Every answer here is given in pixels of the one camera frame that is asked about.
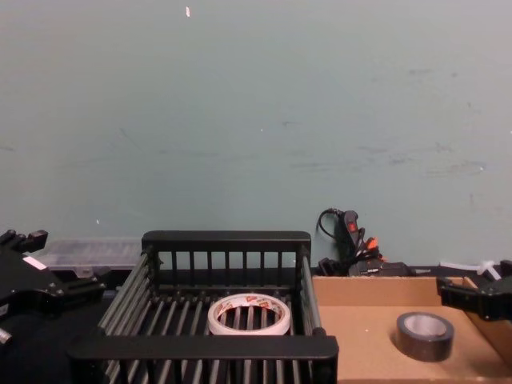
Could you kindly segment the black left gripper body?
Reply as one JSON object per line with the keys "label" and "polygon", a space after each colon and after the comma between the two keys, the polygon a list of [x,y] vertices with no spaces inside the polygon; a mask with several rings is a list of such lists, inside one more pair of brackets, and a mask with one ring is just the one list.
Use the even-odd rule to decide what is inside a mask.
{"label": "black left gripper body", "polygon": [[25,312],[60,312],[60,288],[60,281],[44,264],[1,247],[1,320]]}

